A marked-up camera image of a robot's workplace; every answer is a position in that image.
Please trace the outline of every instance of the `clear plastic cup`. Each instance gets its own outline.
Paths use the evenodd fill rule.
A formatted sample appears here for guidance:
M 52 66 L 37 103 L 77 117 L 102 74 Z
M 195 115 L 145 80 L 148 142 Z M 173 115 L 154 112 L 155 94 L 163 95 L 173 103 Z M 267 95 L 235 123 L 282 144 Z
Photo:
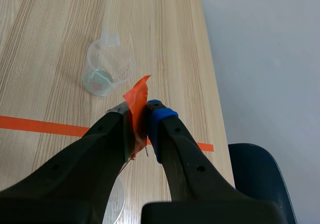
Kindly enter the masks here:
M 102 224 L 115 224 L 125 207 L 126 191 L 120 176 L 115 179 L 108 203 L 106 205 Z
M 129 80 L 135 71 L 136 62 L 132 54 L 120 45 L 119 35 L 109 36 L 105 30 L 100 40 L 88 48 L 82 82 L 91 93 L 106 96 Z

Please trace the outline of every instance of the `wooden table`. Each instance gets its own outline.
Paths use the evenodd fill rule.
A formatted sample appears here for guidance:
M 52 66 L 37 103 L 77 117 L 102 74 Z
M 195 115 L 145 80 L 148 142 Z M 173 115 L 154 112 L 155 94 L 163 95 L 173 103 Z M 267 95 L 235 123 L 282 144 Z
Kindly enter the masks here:
M 144 75 L 149 99 L 179 113 L 232 185 L 233 176 L 200 0 L 0 0 L 0 116 L 90 127 Z M 132 79 L 107 97 L 81 83 L 87 48 L 103 30 L 119 33 L 135 58 Z M 0 129 L 0 189 L 25 178 L 78 137 Z M 146 202 L 169 200 L 152 147 L 121 173 L 120 223 L 140 223 Z

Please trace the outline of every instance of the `torn orange tape piece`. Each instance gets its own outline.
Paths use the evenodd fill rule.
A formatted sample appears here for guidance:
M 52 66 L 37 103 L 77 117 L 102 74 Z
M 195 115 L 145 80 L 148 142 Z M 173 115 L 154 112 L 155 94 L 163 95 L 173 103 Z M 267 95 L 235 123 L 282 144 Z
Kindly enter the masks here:
M 124 94 L 123 98 L 130 110 L 129 118 L 135 136 L 134 151 L 131 157 L 135 159 L 138 152 L 140 152 L 147 145 L 147 130 L 144 122 L 144 109 L 148 99 L 148 86 L 147 80 L 150 75 L 142 77 L 134 87 Z
M 0 129 L 83 137 L 89 130 L 89 127 L 0 115 Z M 197 145 L 202 151 L 214 151 L 214 145 L 212 144 L 197 143 Z

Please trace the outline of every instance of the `orange tape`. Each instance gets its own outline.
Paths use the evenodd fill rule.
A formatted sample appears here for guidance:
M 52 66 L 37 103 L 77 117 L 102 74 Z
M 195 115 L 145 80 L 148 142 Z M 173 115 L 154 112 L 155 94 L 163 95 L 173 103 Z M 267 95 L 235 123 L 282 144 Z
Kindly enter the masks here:
M 82 137 L 89 130 L 89 127 L 84 126 L 66 125 L 47 121 L 10 117 L 4 115 L 0 115 L 0 128 L 34 133 L 58 134 L 72 137 Z M 212 144 L 199 142 L 197 144 L 202 151 L 214 151 L 214 145 Z

